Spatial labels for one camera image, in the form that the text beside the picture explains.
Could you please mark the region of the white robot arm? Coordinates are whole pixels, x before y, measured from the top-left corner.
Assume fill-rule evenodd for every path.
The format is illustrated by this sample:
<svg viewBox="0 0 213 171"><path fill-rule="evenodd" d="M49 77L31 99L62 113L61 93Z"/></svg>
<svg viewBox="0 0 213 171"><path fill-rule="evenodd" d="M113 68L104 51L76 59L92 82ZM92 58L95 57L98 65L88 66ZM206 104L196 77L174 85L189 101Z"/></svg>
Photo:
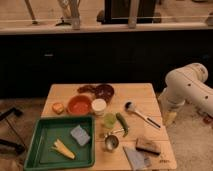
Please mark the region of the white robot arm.
<svg viewBox="0 0 213 171"><path fill-rule="evenodd" d="M208 70L201 63L191 63L167 73L166 87L158 97L163 124L170 125L185 102L191 102L213 117L213 88L205 84Z"/></svg>

